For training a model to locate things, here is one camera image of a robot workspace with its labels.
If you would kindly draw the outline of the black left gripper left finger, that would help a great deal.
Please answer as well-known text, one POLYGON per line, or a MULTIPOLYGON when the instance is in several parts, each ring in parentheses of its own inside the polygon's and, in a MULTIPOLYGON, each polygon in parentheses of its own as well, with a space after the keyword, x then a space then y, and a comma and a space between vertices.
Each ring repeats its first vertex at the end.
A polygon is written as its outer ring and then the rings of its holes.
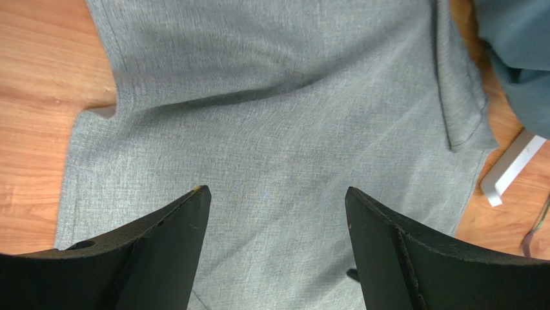
POLYGON ((196 187, 65 250, 1 255, 2 309, 186 309, 209 220, 196 187))

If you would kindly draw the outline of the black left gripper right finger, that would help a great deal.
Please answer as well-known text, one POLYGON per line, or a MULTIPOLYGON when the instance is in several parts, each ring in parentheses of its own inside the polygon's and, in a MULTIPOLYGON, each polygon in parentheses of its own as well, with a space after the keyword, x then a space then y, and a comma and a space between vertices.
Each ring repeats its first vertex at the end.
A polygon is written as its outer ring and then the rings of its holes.
POLYGON ((345 210, 367 309, 548 309, 549 262, 436 231, 351 187, 345 210))

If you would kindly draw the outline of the light grey cloth napkin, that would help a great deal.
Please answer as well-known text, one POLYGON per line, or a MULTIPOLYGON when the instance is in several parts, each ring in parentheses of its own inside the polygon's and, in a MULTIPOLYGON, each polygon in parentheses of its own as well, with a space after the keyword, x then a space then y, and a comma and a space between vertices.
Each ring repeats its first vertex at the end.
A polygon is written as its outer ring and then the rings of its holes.
POLYGON ((113 107, 74 124, 54 245, 207 185, 190 309, 363 309, 356 187, 453 234, 496 148, 447 1, 89 1, 113 107))

